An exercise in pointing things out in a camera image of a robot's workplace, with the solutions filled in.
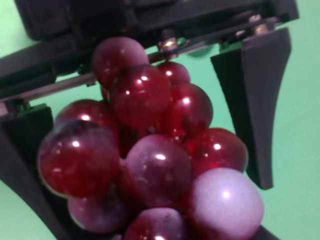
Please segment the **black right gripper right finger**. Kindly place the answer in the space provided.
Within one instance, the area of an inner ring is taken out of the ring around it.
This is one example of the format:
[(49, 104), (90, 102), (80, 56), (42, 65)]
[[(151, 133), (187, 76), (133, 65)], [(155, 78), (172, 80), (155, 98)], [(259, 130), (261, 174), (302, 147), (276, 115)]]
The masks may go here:
[(262, 190), (273, 187), (272, 143), (279, 90), (291, 54), (288, 28), (265, 32), (211, 57), (234, 130), (248, 149), (246, 172)]

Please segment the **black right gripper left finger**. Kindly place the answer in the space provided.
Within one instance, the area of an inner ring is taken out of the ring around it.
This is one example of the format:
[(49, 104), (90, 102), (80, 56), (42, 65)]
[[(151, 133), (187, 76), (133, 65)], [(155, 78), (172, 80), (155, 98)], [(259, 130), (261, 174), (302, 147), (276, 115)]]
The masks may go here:
[(70, 236), (55, 214), (59, 200), (46, 190), (37, 172), (38, 148), (52, 127), (52, 110), (46, 104), (0, 118), (0, 180), (58, 240), (68, 240)]

